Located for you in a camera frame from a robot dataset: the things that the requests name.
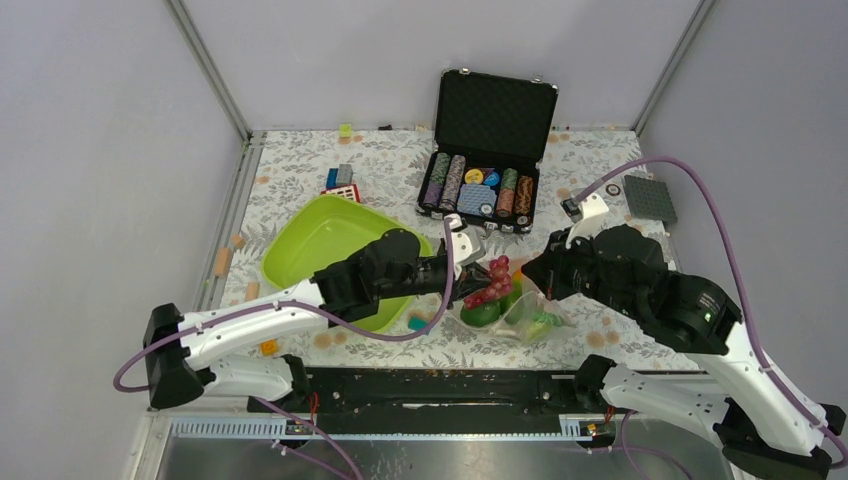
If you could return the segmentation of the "red grape bunch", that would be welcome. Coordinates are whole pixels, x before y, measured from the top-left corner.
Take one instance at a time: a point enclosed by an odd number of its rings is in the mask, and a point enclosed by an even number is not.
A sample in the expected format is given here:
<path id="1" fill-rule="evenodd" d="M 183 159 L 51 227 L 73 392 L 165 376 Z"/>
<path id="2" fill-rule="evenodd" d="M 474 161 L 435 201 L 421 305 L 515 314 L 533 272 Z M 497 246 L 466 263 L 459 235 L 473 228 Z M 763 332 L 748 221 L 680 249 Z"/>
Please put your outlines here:
<path id="1" fill-rule="evenodd" d="M 508 256 L 501 255 L 490 260 L 484 286 L 467 296 L 463 300 L 463 306 L 472 309 L 483 303 L 499 302 L 511 289 L 511 275 Z"/>

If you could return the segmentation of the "dark green avocado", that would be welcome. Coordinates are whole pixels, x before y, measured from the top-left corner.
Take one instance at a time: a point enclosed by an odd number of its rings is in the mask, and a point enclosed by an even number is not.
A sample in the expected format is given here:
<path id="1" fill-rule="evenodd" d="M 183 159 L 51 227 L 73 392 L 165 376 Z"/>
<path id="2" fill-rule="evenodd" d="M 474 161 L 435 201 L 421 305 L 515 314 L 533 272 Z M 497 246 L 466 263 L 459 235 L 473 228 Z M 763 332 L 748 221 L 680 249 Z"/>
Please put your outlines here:
<path id="1" fill-rule="evenodd" d="M 483 303 L 469 309 L 465 306 L 460 311 L 460 321 L 473 328 L 484 328 L 499 320 L 501 306 L 499 302 Z"/>

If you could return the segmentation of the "clear pink zip top bag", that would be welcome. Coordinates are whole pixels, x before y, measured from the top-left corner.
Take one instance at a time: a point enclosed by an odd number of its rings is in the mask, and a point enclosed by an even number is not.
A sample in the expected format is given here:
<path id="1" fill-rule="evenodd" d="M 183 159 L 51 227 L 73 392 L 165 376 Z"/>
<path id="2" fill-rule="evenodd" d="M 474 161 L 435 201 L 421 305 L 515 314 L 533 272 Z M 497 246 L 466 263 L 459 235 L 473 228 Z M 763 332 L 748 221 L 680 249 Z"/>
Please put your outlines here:
<path id="1" fill-rule="evenodd" d="M 489 261 L 481 265 L 488 270 Z M 510 265 L 511 274 L 516 270 Z M 463 307 L 463 300 L 455 303 L 451 309 L 451 315 L 457 319 L 461 325 L 476 332 L 483 333 L 489 336 L 497 336 L 519 342 L 521 344 L 534 344 L 547 340 L 561 340 L 573 337 L 577 333 L 577 325 L 566 314 L 565 310 L 556 302 L 547 299 L 529 280 L 523 276 L 523 295 L 520 299 L 506 312 L 502 313 L 499 320 L 484 328 L 473 328 L 465 325 L 460 321 L 460 311 Z M 526 327 L 529 321 L 537 312 L 550 312 L 559 315 L 564 325 L 560 328 L 550 331 L 545 336 L 529 337 L 526 334 Z"/>

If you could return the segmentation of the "green cabbage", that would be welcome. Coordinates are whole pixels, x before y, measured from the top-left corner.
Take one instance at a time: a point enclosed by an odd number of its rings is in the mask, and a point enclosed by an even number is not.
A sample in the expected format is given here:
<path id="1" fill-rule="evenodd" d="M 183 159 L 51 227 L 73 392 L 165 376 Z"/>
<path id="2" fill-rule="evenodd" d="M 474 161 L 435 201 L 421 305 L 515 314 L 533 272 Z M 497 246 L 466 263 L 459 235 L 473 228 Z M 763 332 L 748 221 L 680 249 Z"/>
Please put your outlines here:
<path id="1" fill-rule="evenodd" d="M 537 312 L 529 321 L 526 327 L 526 334 L 529 337 L 545 336 L 550 331 L 560 328 L 564 325 L 562 318 L 559 315 L 550 312 Z"/>

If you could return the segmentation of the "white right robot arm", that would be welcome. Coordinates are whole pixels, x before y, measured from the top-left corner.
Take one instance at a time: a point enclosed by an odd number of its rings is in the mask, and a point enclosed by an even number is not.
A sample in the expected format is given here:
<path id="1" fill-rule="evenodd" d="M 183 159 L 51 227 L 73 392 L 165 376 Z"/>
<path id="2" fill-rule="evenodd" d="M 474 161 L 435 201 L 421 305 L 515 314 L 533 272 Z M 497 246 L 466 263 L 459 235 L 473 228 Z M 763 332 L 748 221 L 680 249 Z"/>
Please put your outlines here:
<path id="1" fill-rule="evenodd" d="M 570 228 L 553 232 L 543 253 L 522 267 L 551 300 L 582 295 L 634 320 L 642 332 L 695 362 L 722 388 L 701 393 L 637 373 L 592 354 L 573 380 L 575 402 L 637 411 L 687 430 L 734 466 L 760 479 L 824 479 L 823 449 L 845 412 L 799 397 L 781 371 L 760 364 L 740 308 L 714 282 L 671 270 L 658 242 L 638 230 L 602 227 L 598 196 L 566 200 Z"/>

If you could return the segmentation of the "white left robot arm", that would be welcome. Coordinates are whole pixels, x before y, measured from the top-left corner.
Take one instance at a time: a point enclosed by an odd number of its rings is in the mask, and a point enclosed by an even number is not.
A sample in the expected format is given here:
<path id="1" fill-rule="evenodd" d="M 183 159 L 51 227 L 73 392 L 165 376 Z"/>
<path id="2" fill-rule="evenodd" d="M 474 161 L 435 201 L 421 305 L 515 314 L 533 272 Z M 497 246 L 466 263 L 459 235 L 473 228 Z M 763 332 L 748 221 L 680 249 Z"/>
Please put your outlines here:
<path id="1" fill-rule="evenodd" d="M 143 338 L 149 404 L 157 410 L 202 396 L 256 397 L 296 411 L 309 401 L 301 360 L 243 355 L 243 349 L 286 335 L 323 332 L 377 313 L 384 300 L 439 293 L 444 304 L 484 285 L 480 236 L 452 214 L 433 256 L 418 237 L 391 229 L 346 259 L 266 297 L 234 307 L 181 312 L 154 308 Z"/>

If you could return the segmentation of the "green plastic food tray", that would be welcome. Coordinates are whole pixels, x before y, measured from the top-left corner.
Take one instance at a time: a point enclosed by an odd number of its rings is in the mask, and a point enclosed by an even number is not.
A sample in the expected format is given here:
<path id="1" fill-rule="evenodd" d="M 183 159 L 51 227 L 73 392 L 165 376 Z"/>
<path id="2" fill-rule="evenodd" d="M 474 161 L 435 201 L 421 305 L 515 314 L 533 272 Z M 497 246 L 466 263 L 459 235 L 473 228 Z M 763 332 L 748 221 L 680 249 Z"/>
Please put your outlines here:
<path id="1" fill-rule="evenodd" d="M 262 257 L 260 272 L 270 291 L 282 292 L 393 229 L 411 228 L 355 201 L 321 195 L 281 228 Z"/>

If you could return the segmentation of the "teal small block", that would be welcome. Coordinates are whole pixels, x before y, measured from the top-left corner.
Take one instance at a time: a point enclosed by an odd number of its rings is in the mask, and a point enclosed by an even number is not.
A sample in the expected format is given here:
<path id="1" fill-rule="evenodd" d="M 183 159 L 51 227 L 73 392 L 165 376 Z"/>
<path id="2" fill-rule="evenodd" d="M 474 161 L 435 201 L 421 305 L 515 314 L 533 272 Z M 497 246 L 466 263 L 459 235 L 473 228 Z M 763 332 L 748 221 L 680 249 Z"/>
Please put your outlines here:
<path id="1" fill-rule="evenodd" d="M 424 330 L 428 327 L 428 325 L 429 325 L 429 321 L 427 319 L 415 317 L 415 316 L 410 317 L 408 322 L 407 322 L 408 328 L 413 330 L 413 331 Z"/>

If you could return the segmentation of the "red white toy block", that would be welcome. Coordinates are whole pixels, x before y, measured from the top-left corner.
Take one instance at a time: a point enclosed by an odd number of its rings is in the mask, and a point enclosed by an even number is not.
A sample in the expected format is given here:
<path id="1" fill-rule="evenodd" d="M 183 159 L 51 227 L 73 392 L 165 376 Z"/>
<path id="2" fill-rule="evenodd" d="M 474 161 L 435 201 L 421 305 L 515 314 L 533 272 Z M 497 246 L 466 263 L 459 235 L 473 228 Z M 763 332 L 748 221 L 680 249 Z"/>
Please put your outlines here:
<path id="1" fill-rule="evenodd" d="M 356 184 L 336 186 L 334 188 L 325 189 L 321 192 L 321 194 L 340 196 L 347 200 L 361 203 L 361 196 Z"/>

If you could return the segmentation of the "grey toy block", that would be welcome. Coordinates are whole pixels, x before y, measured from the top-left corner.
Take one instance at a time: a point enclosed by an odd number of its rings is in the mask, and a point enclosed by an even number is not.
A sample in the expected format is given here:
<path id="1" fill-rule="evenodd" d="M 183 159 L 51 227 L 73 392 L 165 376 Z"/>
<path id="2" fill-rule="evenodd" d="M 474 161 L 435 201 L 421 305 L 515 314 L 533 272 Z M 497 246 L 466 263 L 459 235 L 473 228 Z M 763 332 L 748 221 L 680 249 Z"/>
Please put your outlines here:
<path id="1" fill-rule="evenodd" d="M 340 164 L 336 172 L 336 186 L 348 186 L 353 183 L 353 168 L 350 164 Z"/>

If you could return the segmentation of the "black poker chip case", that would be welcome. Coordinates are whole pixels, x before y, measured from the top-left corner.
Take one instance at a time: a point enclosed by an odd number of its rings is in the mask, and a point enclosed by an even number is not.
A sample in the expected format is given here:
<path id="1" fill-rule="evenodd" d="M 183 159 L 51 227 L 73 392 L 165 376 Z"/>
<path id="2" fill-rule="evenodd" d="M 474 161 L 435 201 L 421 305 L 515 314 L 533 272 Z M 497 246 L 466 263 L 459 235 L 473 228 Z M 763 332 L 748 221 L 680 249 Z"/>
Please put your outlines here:
<path id="1" fill-rule="evenodd" d="M 531 232 L 558 97 L 556 85 L 539 79 L 443 71 L 416 212 L 434 219 L 456 213 L 487 229 Z"/>

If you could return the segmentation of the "short wooden block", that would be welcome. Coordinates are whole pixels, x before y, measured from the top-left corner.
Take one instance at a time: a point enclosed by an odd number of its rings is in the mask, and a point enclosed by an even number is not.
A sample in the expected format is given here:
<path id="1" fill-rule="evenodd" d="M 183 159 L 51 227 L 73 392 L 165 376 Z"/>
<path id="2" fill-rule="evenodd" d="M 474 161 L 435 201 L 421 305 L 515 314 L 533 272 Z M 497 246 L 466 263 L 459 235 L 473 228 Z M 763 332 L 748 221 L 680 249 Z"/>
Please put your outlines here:
<path id="1" fill-rule="evenodd" d="M 259 297 L 260 293 L 260 283 L 259 282 L 249 282 L 247 284 L 244 301 L 250 302 L 256 300 Z"/>

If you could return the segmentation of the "orange small block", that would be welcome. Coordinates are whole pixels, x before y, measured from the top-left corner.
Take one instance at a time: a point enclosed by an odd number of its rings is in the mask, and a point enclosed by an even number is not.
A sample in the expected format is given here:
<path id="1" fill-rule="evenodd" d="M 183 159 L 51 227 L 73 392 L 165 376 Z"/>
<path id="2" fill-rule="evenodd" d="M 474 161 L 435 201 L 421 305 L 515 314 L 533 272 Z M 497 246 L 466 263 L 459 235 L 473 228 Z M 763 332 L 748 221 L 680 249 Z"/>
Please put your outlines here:
<path id="1" fill-rule="evenodd" d="M 275 339 L 264 341 L 259 345 L 259 350 L 263 356 L 273 356 L 279 352 L 279 344 Z"/>

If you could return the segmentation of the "small wooden cube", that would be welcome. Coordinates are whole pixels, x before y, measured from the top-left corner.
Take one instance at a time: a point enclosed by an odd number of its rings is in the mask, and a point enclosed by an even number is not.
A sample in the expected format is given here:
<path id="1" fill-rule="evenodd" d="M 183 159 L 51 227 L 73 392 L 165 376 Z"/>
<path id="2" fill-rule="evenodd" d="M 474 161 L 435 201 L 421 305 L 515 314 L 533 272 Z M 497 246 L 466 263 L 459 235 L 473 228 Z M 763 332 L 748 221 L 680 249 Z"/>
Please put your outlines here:
<path id="1" fill-rule="evenodd" d="M 242 235 L 235 234 L 230 238 L 230 245 L 234 250 L 239 250 L 245 247 L 246 240 Z"/>

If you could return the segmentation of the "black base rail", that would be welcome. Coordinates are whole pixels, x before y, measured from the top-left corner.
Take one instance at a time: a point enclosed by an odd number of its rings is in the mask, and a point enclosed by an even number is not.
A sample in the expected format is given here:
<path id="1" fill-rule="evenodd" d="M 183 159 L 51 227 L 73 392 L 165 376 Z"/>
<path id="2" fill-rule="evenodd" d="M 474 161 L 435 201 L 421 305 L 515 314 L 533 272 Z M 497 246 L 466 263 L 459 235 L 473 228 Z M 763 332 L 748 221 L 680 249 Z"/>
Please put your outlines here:
<path id="1" fill-rule="evenodd" d="M 560 434 L 563 419 L 625 413 L 574 385 L 575 371 L 309 367 L 275 406 L 330 434 Z"/>

